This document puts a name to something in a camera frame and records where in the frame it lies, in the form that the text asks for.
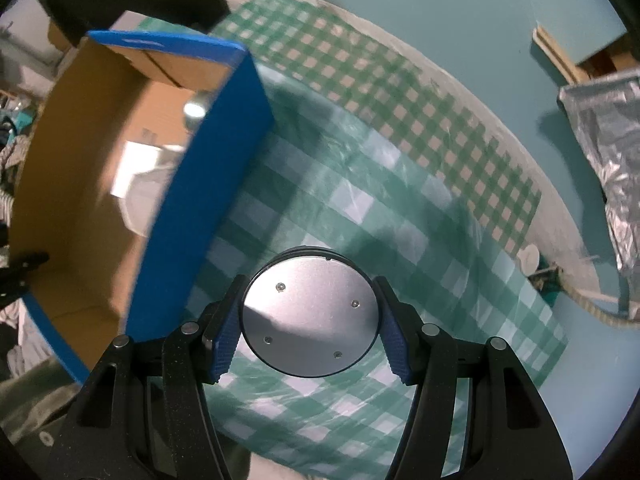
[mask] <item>screw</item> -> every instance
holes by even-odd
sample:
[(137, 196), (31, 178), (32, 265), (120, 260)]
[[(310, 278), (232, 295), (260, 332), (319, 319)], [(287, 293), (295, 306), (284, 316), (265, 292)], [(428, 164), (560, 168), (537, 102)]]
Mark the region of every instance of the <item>screw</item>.
[(505, 348), (507, 348), (507, 342), (501, 337), (492, 337), (491, 346), (496, 350), (504, 350)]
[(200, 326), (195, 321), (188, 321), (180, 327), (180, 331), (184, 335), (195, 334), (200, 329)]
[(440, 329), (433, 323), (426, 323), (422, 326), (422, 333), (433, 337), (440, 333)]
[(128, 345), (129, 341), (130, 339), (128, 335), (121, 334), (117, 335), (112, 342), (116, 348), (122, 348), (123, 346)]

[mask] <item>brown cardboard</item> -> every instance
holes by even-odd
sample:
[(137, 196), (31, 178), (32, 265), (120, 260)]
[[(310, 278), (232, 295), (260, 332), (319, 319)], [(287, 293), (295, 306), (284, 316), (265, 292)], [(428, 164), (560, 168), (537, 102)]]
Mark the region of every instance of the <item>brown cardboard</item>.
[(228, 76), (199, 59), (150, 58), (83, 41), (36, 124), (15, 197), (12, 256), (50, 254), (31, 291), (89, 369), (117, 334), (146, 245), (110, 195), (124, 143), (186, 144), (184, 102)]

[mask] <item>cardboard box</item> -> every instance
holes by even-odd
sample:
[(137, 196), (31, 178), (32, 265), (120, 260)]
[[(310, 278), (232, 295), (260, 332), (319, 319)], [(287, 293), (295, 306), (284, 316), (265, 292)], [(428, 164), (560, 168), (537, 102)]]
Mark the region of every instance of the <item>cardboard box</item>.
[[(182, 107), (216, 93), (190, 136)], [(34, 130), (17, 188), (12, 256), (47, 251), (27, 308), (84, 381), (118, 328), (164, 336), (184, 305), (244, 168), (273, 124), (247, 49), (185, 34), (90, 33)], [(148, 239), (124, 225), (114, 174), (128, 140), (188, 144)]]

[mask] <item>gingham tablecloth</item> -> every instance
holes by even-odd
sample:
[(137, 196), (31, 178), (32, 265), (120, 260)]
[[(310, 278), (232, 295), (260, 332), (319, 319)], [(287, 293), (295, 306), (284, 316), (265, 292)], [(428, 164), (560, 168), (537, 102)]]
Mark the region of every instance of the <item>gingham tablecloth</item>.
[[(141, 28), (183, 30), (153, 19)], [(540, 191), (464, 103), (425, 82), (405, 57), (328, 8), (297, 0), (251, 0), (212, 35), (241, 41), (260, 62), (356, 114), (463, 196), (509, 254), (524, 245)]]
[[(386, 276), (424, 321), (467, 340), (505, 338), (541, 384), (564, 333), (465, 201), (307, 86), (266, 67), (260, 75), (276, 127), (218, 229), (188, 316), (283, 250), (329, 246), (369, 276)], [(467, 387), (460, 381), (444, 474), (460, 463)], [(269, 368), (241, 338), (230, 371), (206, 387), (223, 432), (276, 462), (338, 480), (385, 477), (413, 394), (391, 373), (380, 340), (347, 371), (302, 379)]]

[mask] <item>light blue floor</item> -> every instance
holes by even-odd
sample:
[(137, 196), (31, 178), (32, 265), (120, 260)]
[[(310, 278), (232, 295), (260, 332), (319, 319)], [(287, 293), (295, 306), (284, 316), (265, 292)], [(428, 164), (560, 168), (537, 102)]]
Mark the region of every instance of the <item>light blue floor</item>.
[[(578, 60), (618, 37), (606, 0), (328, 0), (383, 27), (454, 75), (501, 118), (573, 216), (603, 292), (618, 276), (598, 181), (556, 104), (559, 73), (531, 44), (540, 22)], [(609, 329), (561, 296), (570, 344), (542, 394), (576, 476), (602, 452), (640, 387), (639, 332)]]

